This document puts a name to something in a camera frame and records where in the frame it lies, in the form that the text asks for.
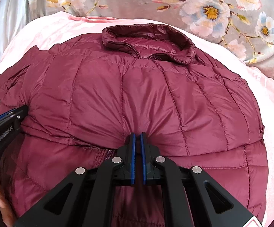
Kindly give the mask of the person's left hand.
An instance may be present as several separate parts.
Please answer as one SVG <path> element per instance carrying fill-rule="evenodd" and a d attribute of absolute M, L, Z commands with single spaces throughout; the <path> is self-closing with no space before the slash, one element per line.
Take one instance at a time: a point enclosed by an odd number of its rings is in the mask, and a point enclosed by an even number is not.
<path fill-rule="evenodd" d="M 13 212 L 12 206 L 7 201 L 3 187 L 0 185 L 0 211 L 4 224 L 8 227 L 14 226 L 16 215 Z"/>

